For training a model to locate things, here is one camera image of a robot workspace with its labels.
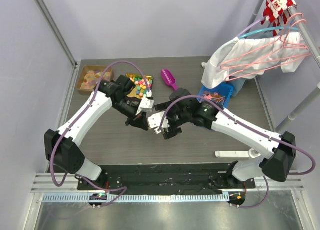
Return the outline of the magenta plastic scoop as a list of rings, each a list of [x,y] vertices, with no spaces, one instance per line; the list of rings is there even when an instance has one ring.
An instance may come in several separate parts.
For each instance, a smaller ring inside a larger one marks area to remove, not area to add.
[[[171,87],[174,91],[178,90],[176,79],[168,69],[163,69],[161,71],[161,76],[167,86]]]

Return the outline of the gold tin of popsicle candies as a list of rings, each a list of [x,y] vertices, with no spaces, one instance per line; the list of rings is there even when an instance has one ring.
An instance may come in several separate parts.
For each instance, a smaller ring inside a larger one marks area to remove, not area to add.
[[[86,65],[80,73],[76,89],[81,95],[90,95],[107,66]]]

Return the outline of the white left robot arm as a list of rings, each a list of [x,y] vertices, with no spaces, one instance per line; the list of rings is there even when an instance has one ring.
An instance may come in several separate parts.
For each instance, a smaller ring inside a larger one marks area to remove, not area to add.
[[[106,185],[107,178],[102,168],[85,157],[80,145],[96,121],[111,108],[127,117],[126,125],[149,129],[147,112],[154,107],[152,92],[147,92],[141,99],[129,97],[135,86],[124,75],[116,81],[100,80],[75,115],[57,130],[48,129],[45,132],[45,154],[51,172],[58,166],[67,173],[89,179],[89,184],[97,190]]]

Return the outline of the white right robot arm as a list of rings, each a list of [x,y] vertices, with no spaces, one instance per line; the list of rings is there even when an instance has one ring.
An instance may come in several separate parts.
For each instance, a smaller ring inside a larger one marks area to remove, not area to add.
[[[239,160],[232,164],[226,174],[226,183],[233,188],[250,178],[267,176],[284,182],[296,157],[295,136],[290,132],[283,135],[265,130],[234,115],[228,109],[210,100],[191,95],[179,88],[168,102],[155,106],[156,114],[148,118],[149,126],[165,139],[181,133],[184,123],[221,132],[231,136],[257,151],[258,156]]]

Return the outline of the dark tin of star candies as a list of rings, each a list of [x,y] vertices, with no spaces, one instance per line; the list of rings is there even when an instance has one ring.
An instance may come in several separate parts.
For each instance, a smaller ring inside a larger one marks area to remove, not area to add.
[[[139,73],[127,72],[125,75],[129,77],[132,82],[135,83],[135,88],[131,91],[131,93],[127,95],[128,97],[135,97],[135,98],[142,99],[144,96],[147,95],[147,92],[148,92],[147,87],[152,89],[152,85],[154,81],[153,76],[146,75],[145,76],[146,82],[145,82],[144,78]]]

